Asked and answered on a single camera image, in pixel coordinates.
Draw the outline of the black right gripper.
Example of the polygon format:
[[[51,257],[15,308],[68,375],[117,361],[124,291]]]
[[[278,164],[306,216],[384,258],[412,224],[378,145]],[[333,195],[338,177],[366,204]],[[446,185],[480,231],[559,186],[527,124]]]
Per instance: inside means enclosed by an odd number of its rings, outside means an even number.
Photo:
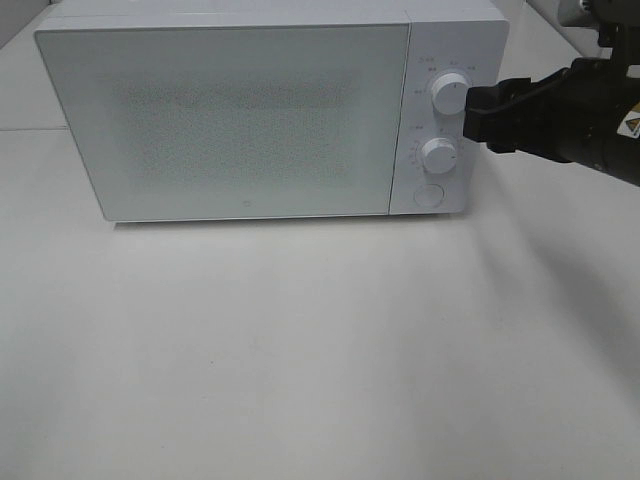
[[[630,78],[609,61],[579,59],[523,97],[525,113],[493,111],[526,93],[530,78],[468,90],[463,136],[494,153],[522,150],[558,163],[630,163]]]

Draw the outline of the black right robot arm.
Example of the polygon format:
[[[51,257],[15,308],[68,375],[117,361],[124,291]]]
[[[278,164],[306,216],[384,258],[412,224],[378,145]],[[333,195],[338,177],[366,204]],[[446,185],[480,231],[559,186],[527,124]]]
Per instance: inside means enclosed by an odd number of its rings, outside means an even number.
[[[466,94],[463,136],[498,154],[525,152],[639,184],[639,80],[609,60],[579,58],[533,81]]]

